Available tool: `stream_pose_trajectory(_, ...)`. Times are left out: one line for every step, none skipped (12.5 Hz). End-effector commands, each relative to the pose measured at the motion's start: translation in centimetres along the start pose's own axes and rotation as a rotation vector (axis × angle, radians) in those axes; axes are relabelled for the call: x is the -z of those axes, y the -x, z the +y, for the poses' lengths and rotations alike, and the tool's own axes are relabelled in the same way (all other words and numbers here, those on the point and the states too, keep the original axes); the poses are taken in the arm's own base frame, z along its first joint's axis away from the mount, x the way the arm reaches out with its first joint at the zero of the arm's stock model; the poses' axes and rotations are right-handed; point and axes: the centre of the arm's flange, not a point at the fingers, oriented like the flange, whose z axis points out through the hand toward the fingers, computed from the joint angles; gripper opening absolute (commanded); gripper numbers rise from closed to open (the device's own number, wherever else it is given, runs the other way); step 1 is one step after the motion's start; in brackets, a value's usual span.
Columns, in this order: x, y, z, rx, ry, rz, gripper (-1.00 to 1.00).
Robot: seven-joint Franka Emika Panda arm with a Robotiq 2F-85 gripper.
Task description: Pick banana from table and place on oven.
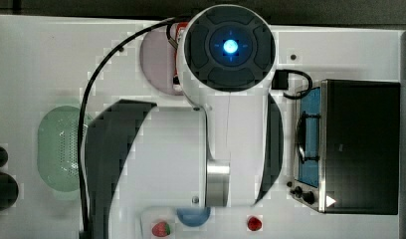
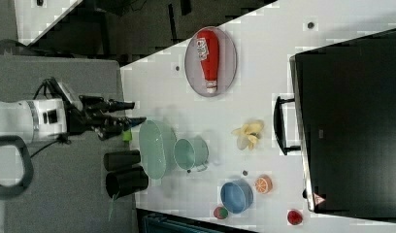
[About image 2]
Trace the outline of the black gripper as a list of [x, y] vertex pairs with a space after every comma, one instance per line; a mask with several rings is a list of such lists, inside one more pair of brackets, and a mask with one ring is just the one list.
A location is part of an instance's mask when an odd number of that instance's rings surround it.
[[[93, 130], [100, 125], [99, 121], [92, 119], [92, 114], [88, 114], [85, 110], [80, 110], [68, 97], [62, 98], [65, 113], [67, 132], [70, 136], [82, 135], [85, 131]], [[79, 104], [83, 107], [89, 107], [93, 104], [101, 103], [103, 97], [80, 95]], [[134, 102], [122, 102], [110, 100], [104, 102], [101, 110], [103, 112], [114, 113], [117, 111], [132, 110], [135, 107]], [[144, 123], [147, 119], [141, 117], [109, 117], [98, 128], [97, 134], [100, 140], [108, 140], [110, 138], [121, 135], [133, 127]]]

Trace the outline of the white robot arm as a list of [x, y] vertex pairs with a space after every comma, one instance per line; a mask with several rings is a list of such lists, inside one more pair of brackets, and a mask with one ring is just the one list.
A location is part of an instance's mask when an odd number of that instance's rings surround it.
[[144, 116], [110, 116], [110, 113], [134, 107], [134, 102], [87, 95], [81, 95], [78, 101], [68, 98], [0, 101], [0, 137], [18, 136], [26, 144], [35, 144], [65, 141], [68, 136], [94, 131], [104, 141], [147, 120]]

